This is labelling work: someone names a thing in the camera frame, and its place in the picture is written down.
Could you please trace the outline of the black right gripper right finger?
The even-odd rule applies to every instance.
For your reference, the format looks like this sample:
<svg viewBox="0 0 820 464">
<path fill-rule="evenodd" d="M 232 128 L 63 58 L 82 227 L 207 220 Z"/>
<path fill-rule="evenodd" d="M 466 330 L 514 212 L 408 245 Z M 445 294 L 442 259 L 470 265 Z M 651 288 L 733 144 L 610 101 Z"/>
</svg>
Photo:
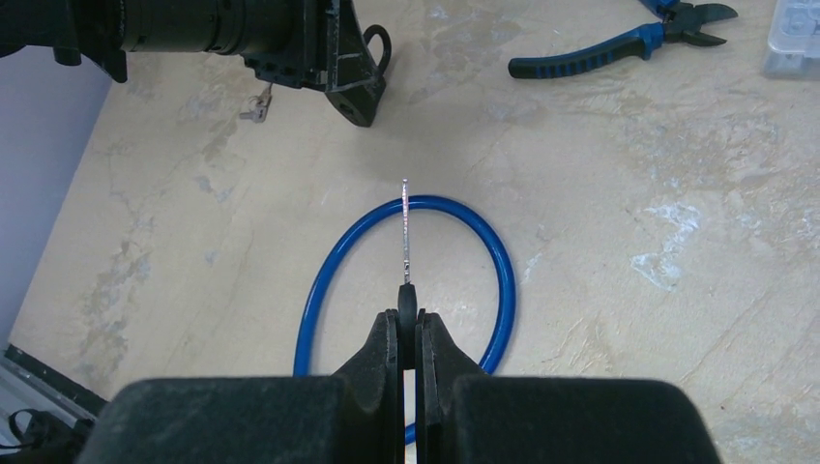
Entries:
<svg viewBox="0 0 820 464">
<path fill-rule="evenodd" d="M 498 377 L 454 343 L 441 317 L 416 328 L 422 463 L 718 463 L 699 412 L 662 381 Z"/>
</svg>

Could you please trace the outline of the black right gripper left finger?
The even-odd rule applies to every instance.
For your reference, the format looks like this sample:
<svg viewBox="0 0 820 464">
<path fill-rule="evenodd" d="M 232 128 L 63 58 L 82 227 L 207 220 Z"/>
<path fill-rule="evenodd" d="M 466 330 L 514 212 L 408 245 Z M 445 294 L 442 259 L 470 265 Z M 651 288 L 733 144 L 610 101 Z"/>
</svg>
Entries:
<svg viewBox="0 0 820 464">
<path fill-rule="evenodd" d="M 379 314 L 328 376 L 159 378 L 103 408 L 83 463 L 400 463 L 401 322 Z"/>
</svg>

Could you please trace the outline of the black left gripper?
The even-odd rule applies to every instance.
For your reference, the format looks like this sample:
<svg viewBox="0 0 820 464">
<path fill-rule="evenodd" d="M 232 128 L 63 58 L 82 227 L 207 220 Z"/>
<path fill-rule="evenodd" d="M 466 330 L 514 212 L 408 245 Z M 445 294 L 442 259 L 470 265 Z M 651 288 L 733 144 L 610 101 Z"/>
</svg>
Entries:
<svg viewBox="0 0 820 464">
<path fill-rule="evenodd" d="M 325 90 L 350 123 L 373 124 L 387 87 L 388 32 L 363 30 L 351 1 L 247 1 L 240 45 L 258 79 Z"/>
</svg>

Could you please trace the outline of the black headed key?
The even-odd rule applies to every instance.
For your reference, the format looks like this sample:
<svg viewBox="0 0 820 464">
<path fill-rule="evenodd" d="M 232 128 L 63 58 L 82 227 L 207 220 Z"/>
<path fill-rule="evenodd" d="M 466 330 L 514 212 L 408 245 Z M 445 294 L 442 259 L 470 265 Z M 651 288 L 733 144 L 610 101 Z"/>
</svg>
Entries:
<svg viewBox="0 0 820 464">
<path fill-rule="evenodd" d="M 409 194 L 408 180 L 401 182 L 402 270 L 403 282 L 398 288 L 398 339 L 402 356 L 402 368 L 415 368 L 415 327 L 418 313 L 417 294 L 411 281 L 409 240 Z"/>
</svg>

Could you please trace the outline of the blue cable lock loop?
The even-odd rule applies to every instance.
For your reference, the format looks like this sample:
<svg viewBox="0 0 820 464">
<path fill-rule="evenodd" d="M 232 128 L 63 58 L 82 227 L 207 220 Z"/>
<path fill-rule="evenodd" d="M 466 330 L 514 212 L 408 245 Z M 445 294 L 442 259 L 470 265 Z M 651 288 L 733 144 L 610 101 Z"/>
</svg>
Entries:
<svg viewBox="0 0 820 464">
<path fill-rule="evenodd" d="M 498 314 L 495 327 L 488 346 L 482 358 L 476 363 L 484 372 L 494 376 L 494 371 L 500 364 L 507 346 L 510 342 L 516 310 L 516 282 L 512 260 L 493 228 L 476 212 L 467 206 L 449 198 L 435 195 L 417 195 L 409 198 L 409 208 L 411 210 L 433 210 L 452 216 L 462 221 L 467 227 L 483 241 L 488 253 L 494 263 L 498 282 Z M 396 199 L 370 211 L 357 222 L 355 222 L 345 234 L 337 241 L 335 247 L 328 254 L 324 264 L 320 268 L 311 290 L 308 294 L 303 318 L 298 332 L 297 345 L 295 350 L 295 360 L 292 377 L 312 376 L 309 374 L 311 361 L 311 348 L 317 327 L 318 318 L 325 295 L 332 283 L 333 276 L 340 267 L 346 254 L 364 236 L 364 234 L 377 225 L 379 222 L 390 216 L 401 213 L 401 199 Z M 376 317 L 387 311 L 397 310 L 389 308 L 378 313 Z M 417 313 L 415 327 L 419 316 Z M 401 381 L 403 386 L 403 408 L 404 408 L 404 441 L 416 439 L 416 345 L 415 345 L 415 368 L 404 370 L 401 365 Z"/>
</svg>

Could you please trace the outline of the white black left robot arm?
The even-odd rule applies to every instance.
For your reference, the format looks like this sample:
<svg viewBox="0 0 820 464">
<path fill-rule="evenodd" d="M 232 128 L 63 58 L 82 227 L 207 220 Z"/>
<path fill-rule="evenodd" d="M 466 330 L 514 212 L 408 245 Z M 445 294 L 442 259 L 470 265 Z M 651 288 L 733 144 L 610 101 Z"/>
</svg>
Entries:
<svg viewBox="0 0 820 464">
<path fill-rule="evenodd" d="M 4 1 L 1 54 L 48 47 L 63 66 L 93 61 L 128 79 L 129 53 L 238 55 L 261 81 L 325 95 L 351 124 L 372 125 L 392 57 L 387 31 L 362 29 L 350 1 Z"/>
</svg>

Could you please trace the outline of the small silver keys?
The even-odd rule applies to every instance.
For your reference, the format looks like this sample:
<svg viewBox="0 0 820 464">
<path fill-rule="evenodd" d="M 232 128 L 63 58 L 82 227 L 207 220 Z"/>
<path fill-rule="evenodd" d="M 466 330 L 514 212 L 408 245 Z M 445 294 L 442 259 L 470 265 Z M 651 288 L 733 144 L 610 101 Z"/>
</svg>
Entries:
<svg viewBox="0 0 820 464">
<path fill-rule="evenodd" d="M 247 111 L 239 114 L 239 119 L 252 121 L 254 124 L 264 123 L 272 102 L 272 83 L 267 83 L 264 90 L 257 96 L 251 97 L 251 106 Z"/>
</svg>

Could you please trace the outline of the clear plastic screw organizer box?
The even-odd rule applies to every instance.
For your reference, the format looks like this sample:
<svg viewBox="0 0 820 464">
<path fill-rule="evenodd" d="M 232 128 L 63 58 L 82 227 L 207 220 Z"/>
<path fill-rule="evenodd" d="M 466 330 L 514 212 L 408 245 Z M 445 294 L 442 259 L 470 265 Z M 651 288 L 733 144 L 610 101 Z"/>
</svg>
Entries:
<svg viewBox="0 0 820 464">
<path fill-rule="evenodd" d="M 763 74 L 819 80 L 819 0 L 778 0 L 767 39 Z"/>
</svg>

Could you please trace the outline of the blue handled pliers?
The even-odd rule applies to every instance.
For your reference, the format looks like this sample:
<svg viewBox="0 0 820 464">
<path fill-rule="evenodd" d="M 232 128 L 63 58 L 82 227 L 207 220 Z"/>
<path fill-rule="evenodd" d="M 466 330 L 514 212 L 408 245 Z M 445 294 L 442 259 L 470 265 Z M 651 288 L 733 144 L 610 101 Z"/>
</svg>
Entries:
<svg viewBox="0 0 820 464">
<path fill-rule="evenodd" d="M 738 12 L 724 4 L 694 5 L 684 1 L 645 1 L 643 5 L 659 18 L 630 29 L 612 39 L 571 53 L 547 57 L 512 58 L 508 72 L 515 79 L 554 79 L 600 69 L 621 59 L 651 58 L 663 44 L 684 43 L 714 47 L 726 40 L 702 31 L 709 23 L 733 19 Z"/>
</svg>

